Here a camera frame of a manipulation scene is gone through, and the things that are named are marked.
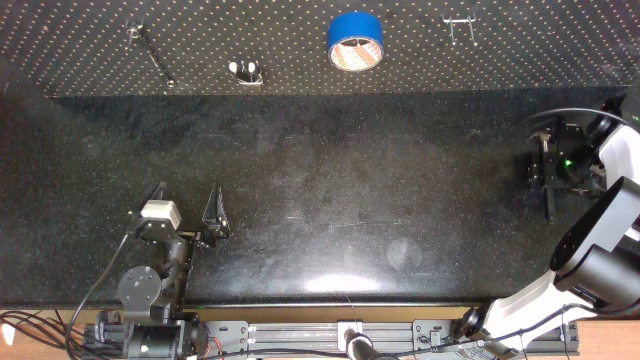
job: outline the tape roll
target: tape roll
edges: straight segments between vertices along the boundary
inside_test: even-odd
[[[362,71],[376,66],[382,55],[382,25],[367,13],[337,17],[329,25],[329,61],[346,71]]]

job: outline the blue tape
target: blue tape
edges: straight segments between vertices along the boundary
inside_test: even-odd
[[[376,64],[380,59],[382,59],[382,24],[380,24],[380,21],[371,14],[354,12],[341,15],[329,24],[329,61],[333,65],[341,68],[331,59],[331,54],[334,51],[334,48],[345,41],[353,39],[365,39],[376,43],[380,51]]]

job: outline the pegboard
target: pegboard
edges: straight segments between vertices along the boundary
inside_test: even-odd
[[[640,67],[640,3],[363,0],[5,0],[3,56],[48,96],[344,94],[628,85]],[[366,11],[384,30],[384,58],[360,73],[332,67],[327,28]],[[456,24],[452,45],[442,16]],[[178,82],[168,89],[125,24],[148,39]],[[257,60],[261,87],[232,79],[233,60]]]

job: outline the small black and white object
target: small black and white object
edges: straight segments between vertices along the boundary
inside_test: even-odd
[[[229,72],[240,85],[259,86],[264,82],[262,69],[257,61],[250,61],[246,66],[244,61],[240,61],[240,65],[232,61],[229,63]]]

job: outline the black tabletop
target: black tabletop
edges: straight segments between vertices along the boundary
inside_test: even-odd
[[[232,235],[197,249],[190,306],[471,304],[541,276],[589,202],[544,218],[524,181],[535,149],[510,128],[538,110],[593,106],[614,88],[351,96],[0,101],[0,306],[71,307],[105,267],[127,211],[158,181],[200,219],[222,186]],[[119,304],[128,243],[91,306]]]

